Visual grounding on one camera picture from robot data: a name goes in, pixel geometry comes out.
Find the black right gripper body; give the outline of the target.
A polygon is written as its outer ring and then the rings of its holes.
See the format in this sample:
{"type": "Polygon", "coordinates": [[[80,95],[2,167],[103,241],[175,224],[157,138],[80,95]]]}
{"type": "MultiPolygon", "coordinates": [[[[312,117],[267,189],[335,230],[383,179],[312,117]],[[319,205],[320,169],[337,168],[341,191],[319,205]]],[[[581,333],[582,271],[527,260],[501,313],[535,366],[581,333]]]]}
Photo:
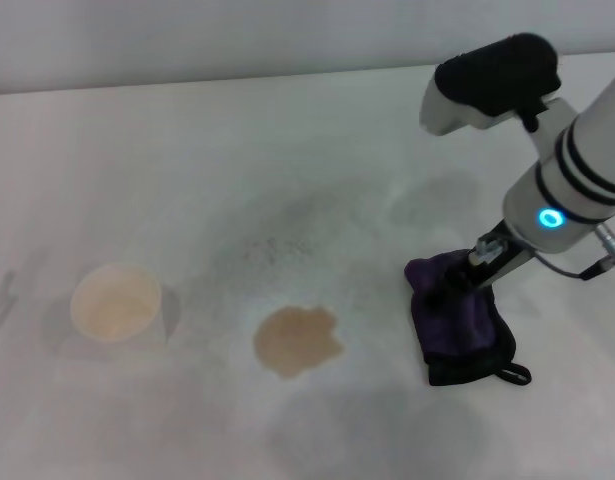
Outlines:
{"type": "Polygon", "coordinates": [[[481,236],[464,260],[466,291],[491,286],[495,281],[528,262],[532,247],[501,220],[481,236]]]}

